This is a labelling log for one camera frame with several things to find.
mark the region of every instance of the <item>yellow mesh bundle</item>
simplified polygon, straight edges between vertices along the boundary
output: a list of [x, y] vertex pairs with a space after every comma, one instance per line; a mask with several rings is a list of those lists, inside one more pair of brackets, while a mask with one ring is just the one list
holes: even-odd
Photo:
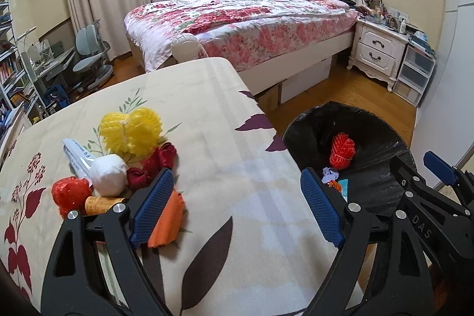
[[149, 108], [138, 108], [130, 114], [108, 113], [99, 125], [105, 147], [111, 153], [147, 156], [156, 147], [162, 132], [160, 116]]

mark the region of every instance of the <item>bottle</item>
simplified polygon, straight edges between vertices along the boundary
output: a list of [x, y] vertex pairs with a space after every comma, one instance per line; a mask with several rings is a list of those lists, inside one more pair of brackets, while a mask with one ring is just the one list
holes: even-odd
[[400, 29], [398, 32], [400, 34], [404, 34], [406, 30], [407, 30], [407, 23], [405, 22], [405, 19], [402, 19], [400, 23]]

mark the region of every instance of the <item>bed sheet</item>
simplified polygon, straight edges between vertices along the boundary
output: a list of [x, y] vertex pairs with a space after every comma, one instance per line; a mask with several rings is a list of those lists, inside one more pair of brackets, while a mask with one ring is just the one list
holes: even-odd
[[349, 30], [358, 12], [337, 0], [173, 0], [147, 4], [125, 18], [145, 70], [171, 55], [172, 39], [194, 34], [205, 55], [242, 71]]
[[[141, 104], [157, 111], [177, 148], [176, 190], [187, 213], [176, 243], [138, 250], [174, 315], [299, 315], [336, 254], [300, 190], [300, 172], [225, 59], [208, 58], [108, 87], [23, 132], [0, 172], [0, 258], [39, 309], [62, 219], [51, 186], [71, 175], [63, 138], [96, 155], [101, 117]], [[126, 304], [107, 249], [108, 287]], [[352, 304], [361, 299], [355, 289]]]

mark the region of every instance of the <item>bookshelf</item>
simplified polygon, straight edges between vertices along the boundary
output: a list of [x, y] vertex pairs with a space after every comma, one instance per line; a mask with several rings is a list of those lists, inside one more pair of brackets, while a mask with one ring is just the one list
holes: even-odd
[[7, 15], [9, 0], [0, 0], [0, 99], [7, 110], [22, 105], [32, 121], [34, 117], [41, 117], [40, 113], [46, 112], [46, 109], [31, 76], [25, 71], [24, 59], [13, 31], [13, 20]]

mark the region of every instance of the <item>drawer handle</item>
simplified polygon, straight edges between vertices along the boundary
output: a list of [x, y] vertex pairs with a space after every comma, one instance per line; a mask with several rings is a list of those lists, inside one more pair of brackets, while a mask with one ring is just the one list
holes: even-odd
[[381, 59], [382, 59], [381, 57], [374, 58], [374, 57], [372, 56], [372, 53], [369, 53], [369, 55], [370, 55], [370, 58], [372, 58], [373, 60], [381, 60]]
[[380, 42], [380, 41], [372, 41], [372, 43], [373, 43], [373, 44], [375, 44], [375, 43], [377, 43], [377, 42], [379, 42], [379, 43], [380, 43], [380, 46], [382, 46], [382, 48], [384, 48], [384, 47], [385, 47], [385, 45], [384, 45], [382, 42]]

